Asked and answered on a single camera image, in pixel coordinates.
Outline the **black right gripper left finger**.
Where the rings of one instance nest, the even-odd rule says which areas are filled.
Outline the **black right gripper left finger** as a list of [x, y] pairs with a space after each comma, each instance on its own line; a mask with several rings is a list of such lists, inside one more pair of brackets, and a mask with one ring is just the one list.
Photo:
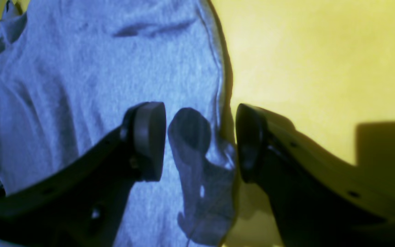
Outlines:
[[129, 108], [122, 124], [77, 161], [0, 198], [0, 239], [26, 247], [111, 247], [139, 181], [160, 181], [164, 103]]

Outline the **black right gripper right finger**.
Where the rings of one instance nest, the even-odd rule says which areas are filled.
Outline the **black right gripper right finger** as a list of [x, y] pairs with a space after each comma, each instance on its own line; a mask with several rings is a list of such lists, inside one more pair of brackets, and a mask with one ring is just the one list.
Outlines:
[[356, 127], [351, 166], [284, 116], [237, 108], [240, 174], [267, 195], [286, 247], [395, 247], [395, 121]]

